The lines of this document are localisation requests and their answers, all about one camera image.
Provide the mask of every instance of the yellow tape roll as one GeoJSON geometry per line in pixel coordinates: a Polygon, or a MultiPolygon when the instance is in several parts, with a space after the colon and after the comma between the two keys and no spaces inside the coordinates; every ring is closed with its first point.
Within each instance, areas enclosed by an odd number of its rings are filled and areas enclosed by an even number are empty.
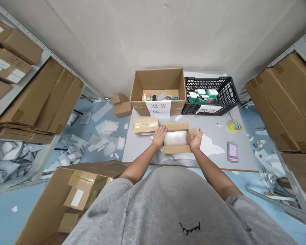
{"type": "Polygon", "coordinates": [[[233,121],[233,122],[228,124],[228,129],[231,132],[237,133],[237,132],[240,132],[242,130],[242,126],[239,122],[233,121]]]}

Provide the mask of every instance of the person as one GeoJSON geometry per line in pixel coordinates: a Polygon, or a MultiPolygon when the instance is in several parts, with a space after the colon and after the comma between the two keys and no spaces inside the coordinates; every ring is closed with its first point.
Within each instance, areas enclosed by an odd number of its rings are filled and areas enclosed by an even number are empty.
{"type": "Polygon", "coordinates": [[[190,148],[206,180],[181,166],[142,179],[166,132],[156,130],[152,144],[103,188],[64,245],[297,244],[200,150],[201,129],[190,148]]]}

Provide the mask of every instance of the white sign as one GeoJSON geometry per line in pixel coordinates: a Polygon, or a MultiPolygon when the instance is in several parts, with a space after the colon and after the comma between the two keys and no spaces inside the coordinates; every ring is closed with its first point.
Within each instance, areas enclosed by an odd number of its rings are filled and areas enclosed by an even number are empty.
{"type": "Polygon", "coordinates": [[[171,100],[145,101],[151,117],[170,118],[171,100]]]}
{"type": "Polygon", "coordinates": [[[199,112],[215,113],[222,108],[223,107],[216,106],[216,105],[201,105],[201,107],[198,109],[196,114],[199,112]]]}

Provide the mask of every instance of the paper scrap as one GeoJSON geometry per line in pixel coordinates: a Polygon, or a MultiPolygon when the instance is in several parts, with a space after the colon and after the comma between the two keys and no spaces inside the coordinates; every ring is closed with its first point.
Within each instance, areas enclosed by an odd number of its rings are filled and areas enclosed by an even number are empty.
{"type": "Polygon", "coordinates": [[[83,112],[82,119],[79,124],[88,124],[91,119],[92,112],[83,112]]]}
{"type": "Polygon", "coordinates": [[[14,213],[16,213],[16,212],[18,211],[17,206],[13,207],[13,208],[11,209],[11,211],[13,211],[14,213]]]}
{"type": "Polygon", "coordinates": [[[97,122],[101,117],[103,117],[110,109],[112,105],[110,103],[106,103],[100,110],[98,110],[94,115],[92,115],[92,120],[97,122]]]}

